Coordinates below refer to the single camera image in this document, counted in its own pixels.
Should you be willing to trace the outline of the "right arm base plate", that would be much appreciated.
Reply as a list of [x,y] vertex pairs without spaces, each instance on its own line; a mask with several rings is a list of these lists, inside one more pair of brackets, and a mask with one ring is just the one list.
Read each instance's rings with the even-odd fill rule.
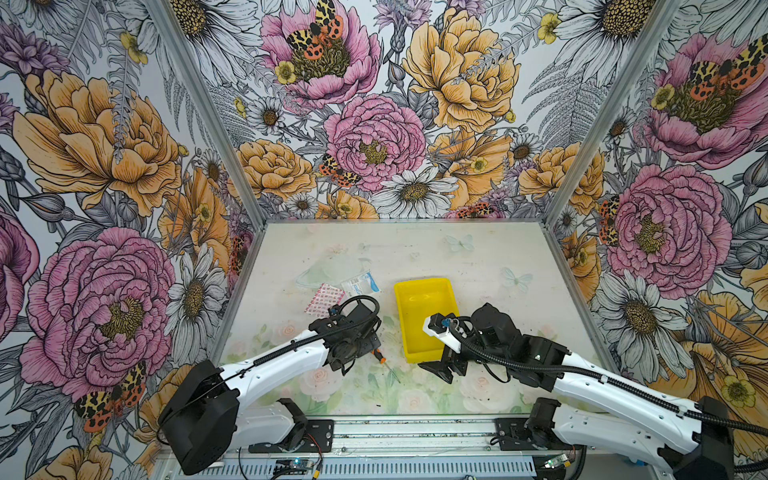
[[522,417],[502,417],[494,420],[495,433],[490,444],[502,451],[571,450],[549,426]]

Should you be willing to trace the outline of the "orange black screwdriver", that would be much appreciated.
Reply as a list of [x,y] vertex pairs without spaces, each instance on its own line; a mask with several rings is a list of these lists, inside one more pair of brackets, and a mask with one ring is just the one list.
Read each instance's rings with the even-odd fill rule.
[[392,368],[387,363],[386,357],[383,355],[383,353],[379,349],[373,350],[372,355],[376,358],[376,360],[379,362],[380,365],[384,366],[389,372],[392,372]]

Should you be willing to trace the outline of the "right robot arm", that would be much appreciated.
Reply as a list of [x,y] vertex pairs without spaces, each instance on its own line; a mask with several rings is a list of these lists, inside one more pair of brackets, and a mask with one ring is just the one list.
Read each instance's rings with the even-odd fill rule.
[[734,440],[714,399],[656,392],[605,370],[548,338],[522,333],[489,303],[470,316],[433,314],[422,329],[443,355],[423,369],[445,382],[469,364],[498,365],[508,379],[548,392],[535,401],[523,439],[539,449],[595,447],[675,479],[732,479]]

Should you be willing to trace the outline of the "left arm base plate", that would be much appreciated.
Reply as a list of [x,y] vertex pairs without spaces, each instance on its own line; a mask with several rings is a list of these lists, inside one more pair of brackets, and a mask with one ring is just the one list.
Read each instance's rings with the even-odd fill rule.
[[252,454],[330,453],[334,429],[333,420],[310,419],[304,426],[294,427],[280,442],[253,444],[248,447],[248,452]]

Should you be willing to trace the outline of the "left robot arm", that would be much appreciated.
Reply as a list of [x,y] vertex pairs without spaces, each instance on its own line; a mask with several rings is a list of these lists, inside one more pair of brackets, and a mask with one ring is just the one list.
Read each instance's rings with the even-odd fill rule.
[[209,360],[194,365],[158,418],[158,440],[170,448],[186,475],[212,466],[230,448],[296,448],[307,430],[302,410],[290,399],[257,410],[252,404],[322,367],[346,375],[357,359],[380,347],[379,312],[374,297],[354,296],[266,353],[224,366]]

